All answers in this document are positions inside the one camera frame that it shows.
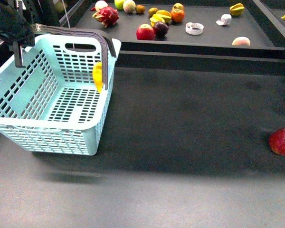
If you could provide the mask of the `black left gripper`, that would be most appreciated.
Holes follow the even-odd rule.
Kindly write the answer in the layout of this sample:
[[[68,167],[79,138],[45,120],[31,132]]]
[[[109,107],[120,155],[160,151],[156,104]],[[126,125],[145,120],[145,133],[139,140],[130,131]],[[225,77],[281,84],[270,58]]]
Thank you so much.
[[[10,45],[13,42],[25,47],[35,45],[35,35],[30,24],[6,0],[0,0],[0,39]]]

